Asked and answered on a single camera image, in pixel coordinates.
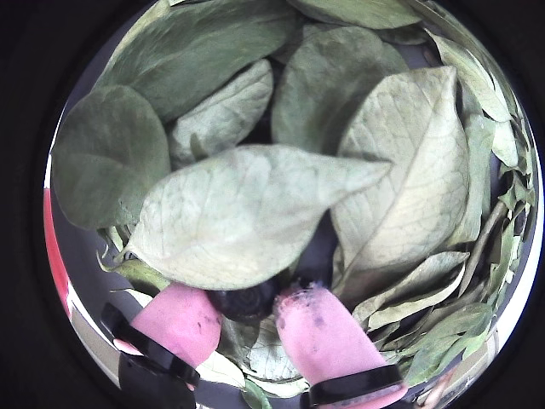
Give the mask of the pink padded gripper finger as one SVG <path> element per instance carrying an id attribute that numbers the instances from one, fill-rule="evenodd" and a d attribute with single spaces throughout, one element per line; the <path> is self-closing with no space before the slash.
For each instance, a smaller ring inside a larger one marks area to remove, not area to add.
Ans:
<path id="1" fill-rule="evenodd" d="M 171 284 L 132 320 L 111 303 L 100 319 L 120 351 L 118 379 L 131 407 L 196 406 L 197 367 L 221 335 L 221 315 L 204 291 Z"/>
<path id="2" fill-rule="evenodd" d="M 301 408 L 383 408 L 408 386 L 360 324 L 322 286 L 282 291 L 273 306 L 281 344 L 308 382 Z"/>

